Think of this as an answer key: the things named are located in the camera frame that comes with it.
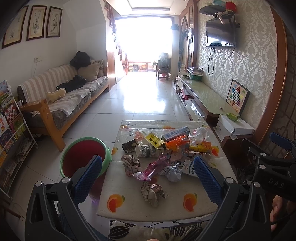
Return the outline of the right hand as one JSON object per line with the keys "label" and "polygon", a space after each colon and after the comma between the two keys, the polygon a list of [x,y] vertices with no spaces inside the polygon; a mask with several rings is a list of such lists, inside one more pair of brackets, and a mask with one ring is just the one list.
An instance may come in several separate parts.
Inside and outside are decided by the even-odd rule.
{"label": "right hand", "polygon": [[270,213],[271,231],[276,229],[278,220],[288,214],[291,214],[295,209],[295,203],[288,201],[278,195],[273,199],[272,211]]}

